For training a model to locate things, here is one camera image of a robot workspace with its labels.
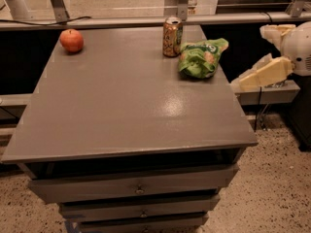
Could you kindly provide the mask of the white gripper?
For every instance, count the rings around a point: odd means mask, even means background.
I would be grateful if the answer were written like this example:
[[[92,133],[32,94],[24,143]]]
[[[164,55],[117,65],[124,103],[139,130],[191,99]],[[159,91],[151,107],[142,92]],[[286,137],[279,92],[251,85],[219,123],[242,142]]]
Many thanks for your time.
[[[292,72],[303,77],[311,76],[311,22],[298,27],[294,24],[267,24],[259,32],[277,50],[281,49],[283,56],[265,55],[230,83],[233,88],[255,90],[283,82]]]

